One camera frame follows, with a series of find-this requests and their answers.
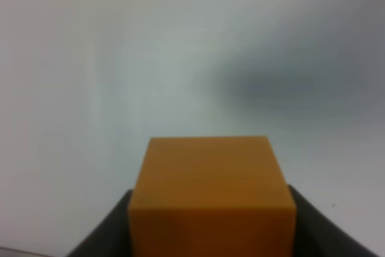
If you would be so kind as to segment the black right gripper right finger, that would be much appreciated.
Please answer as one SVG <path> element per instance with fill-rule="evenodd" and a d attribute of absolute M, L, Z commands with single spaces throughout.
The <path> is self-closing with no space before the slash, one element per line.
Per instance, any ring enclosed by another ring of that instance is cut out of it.
<path fill-rule="evenodd" d="M 337 227 L 293 186 L 297 206 L 294 253 L 296 257 L 375 257 L 372 251 Z"/>

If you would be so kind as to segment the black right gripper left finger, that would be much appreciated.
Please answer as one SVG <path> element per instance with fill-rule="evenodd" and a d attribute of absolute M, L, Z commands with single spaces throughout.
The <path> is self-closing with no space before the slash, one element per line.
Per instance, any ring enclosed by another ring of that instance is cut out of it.
<path fill-rule="evenodd" d="M 127 191 L 111 212 L 75 248 L 69 257 L 130 257 L 132 253 L 129 231 L 128 205 L 132 190 Z"/>

